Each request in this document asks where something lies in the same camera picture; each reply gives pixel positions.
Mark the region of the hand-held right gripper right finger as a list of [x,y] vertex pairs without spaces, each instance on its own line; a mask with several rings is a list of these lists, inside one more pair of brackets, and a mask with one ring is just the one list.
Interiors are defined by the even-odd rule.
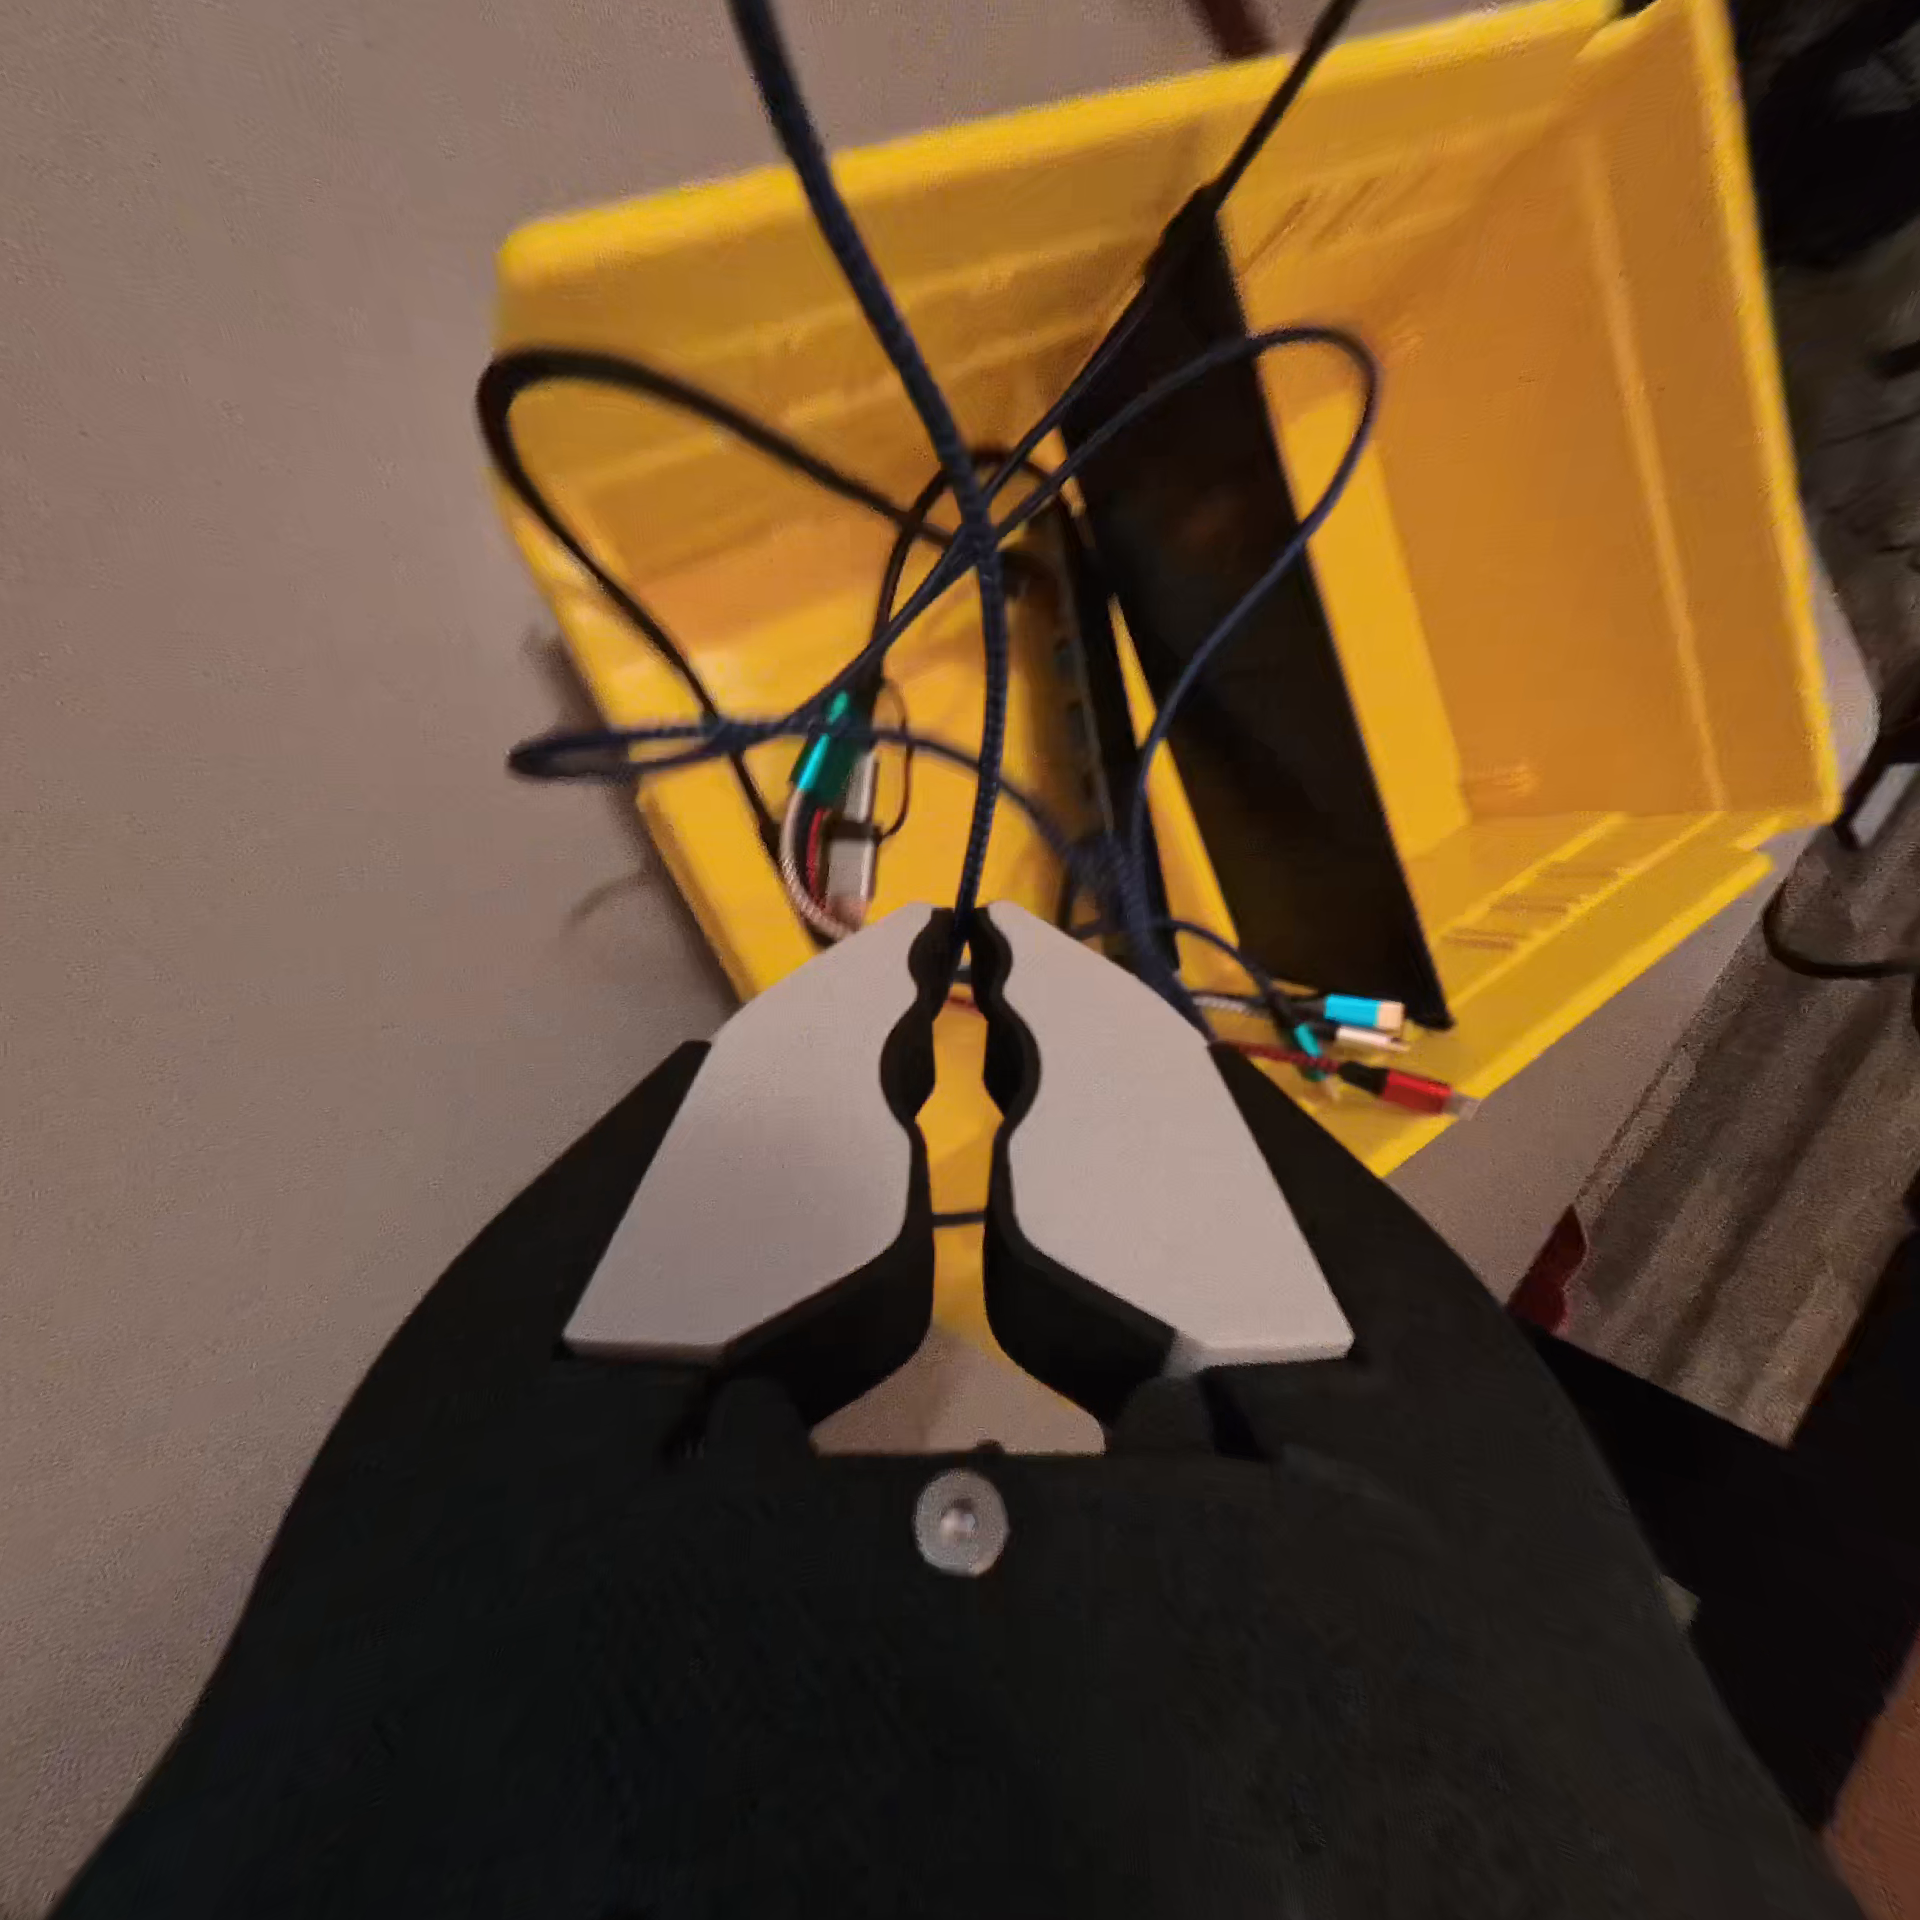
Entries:
[[975,1008],[999,1115],[980,1283],[1010,1362],[1115,1419],[1166,1375],[1350,1352],[1194,1023],[1014,902],[975,912]]

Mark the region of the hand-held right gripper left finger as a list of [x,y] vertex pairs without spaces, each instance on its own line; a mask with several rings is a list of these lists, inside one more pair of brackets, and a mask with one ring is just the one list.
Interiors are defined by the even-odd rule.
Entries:
[[911,902],[746,1000],[695,1065],[562,1342],[778,1383],[815,1425],[919,1350],[920,1111],[954,914]]

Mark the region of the grey usb hub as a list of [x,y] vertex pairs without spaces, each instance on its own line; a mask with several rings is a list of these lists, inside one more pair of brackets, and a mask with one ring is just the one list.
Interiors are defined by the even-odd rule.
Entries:
[[1039,760],[1030,783],[1047,793],[1047,816],[1072,850],[1056,920],[1102,925],[1095,949],[1136,969],[1118,881],[1136,793],[1136,722],[1110,593],[1066,503],[1048,503],[1022,527],[1013,573],[1014,657]]

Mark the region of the yellow plastic bin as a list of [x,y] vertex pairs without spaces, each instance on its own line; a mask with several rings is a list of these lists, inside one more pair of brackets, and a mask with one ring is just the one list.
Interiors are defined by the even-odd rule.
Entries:
[[[1360,735],[1456,1008],[1397,1067],[1492,1097],[1757,885],[1838,797],[1760,242],[1719,5],[1504,6],[1362,35],[1227,215],[1255,320],[1355,321],[1383,422],[1310,541]],[[1152,231],[1282,62],[996,114],[831,162],[992,443],[1118,310]],[[635,353],[903,489],[931,450],[791,169],[520,225],[502,347]],[[858,642],[872,511],[637,399],[530,397],[534,479],[658,589],[715,695],[783,715]],[[972,765],[931,769],[879,915],[813,949],[720,773],[637,814],[743,1000],[826,1075],[909,1000]]]

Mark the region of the black bin divider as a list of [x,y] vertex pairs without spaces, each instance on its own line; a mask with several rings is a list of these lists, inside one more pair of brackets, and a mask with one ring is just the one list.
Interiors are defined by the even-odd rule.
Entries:
[[1316,497],[1285,469],[1262,385],[1267,369],[1326,369],[1371,426],[1375,365],[1328,326],[1286,328],[1300,339],[1221,358],[1146,406],[1211,349],[1253,338],[1218,218],[1194,194],[1060,437],[1150,695],[1179,695],[1159,760],[1182,781],[1238,946],[1292,984],[1398,1000],[1450,1030],[1302,544]]

